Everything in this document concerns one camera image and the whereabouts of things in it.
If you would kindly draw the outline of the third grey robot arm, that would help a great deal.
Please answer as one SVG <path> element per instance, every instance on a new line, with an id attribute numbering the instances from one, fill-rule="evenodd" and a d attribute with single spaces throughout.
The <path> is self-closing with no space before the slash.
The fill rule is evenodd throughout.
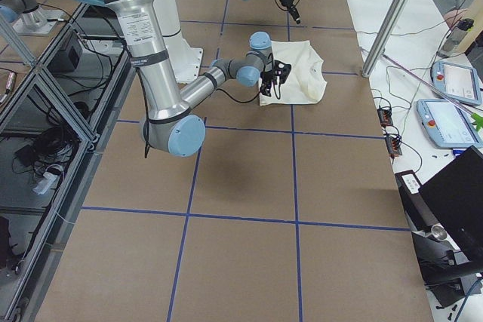
<path id="1" fill-rule="evenodd" d="M 38 9 L 36 0 L 1 0 L 1 15 L 9 23 L 18 20 L 22 14 Z"/>

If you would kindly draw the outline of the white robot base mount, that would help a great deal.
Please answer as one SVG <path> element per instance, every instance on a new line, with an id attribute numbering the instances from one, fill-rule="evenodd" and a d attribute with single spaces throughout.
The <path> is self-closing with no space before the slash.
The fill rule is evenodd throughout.
<path id="1" fill-rule="evenodd" d="M 203 49 L 191 47 L 184 38 L 175 0 L 154 0 L 154 10 L 176 81 L 193 82 L 201 68 Z"/>

